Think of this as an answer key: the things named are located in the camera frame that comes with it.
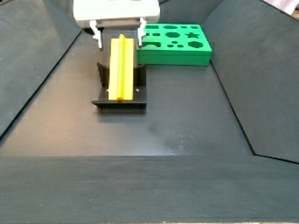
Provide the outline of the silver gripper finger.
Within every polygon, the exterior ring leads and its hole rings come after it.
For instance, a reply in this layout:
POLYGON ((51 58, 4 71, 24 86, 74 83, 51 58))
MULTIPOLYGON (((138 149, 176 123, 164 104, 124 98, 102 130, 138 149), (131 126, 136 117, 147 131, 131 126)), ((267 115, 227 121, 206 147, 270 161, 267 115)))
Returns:
POLYGON ((138 33, 138 45, 139 47, 142 47, 143 45, 143 37, 146 35, 146 25, 147 25, 147 22, 146 22, 146 19, 143 17, 140 17, 140 26, 136 30, 136 33, 138 33))
POLYGON ((98 41, 98 48, 102 49, 102 47, 103 47, 102 32, 98 28, 98 21, 96 20, 90 20, 90 28, 94 31, 94 39, 98 41))

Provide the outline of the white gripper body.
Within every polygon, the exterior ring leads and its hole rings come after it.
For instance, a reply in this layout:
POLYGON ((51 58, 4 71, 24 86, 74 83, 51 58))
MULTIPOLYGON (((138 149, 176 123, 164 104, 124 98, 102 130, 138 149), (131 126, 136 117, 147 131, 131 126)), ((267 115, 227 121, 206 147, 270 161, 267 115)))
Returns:
POLYGON ((72 9, 80 28, 140 27, 160 17, 159 0, 74 0, 72 9))

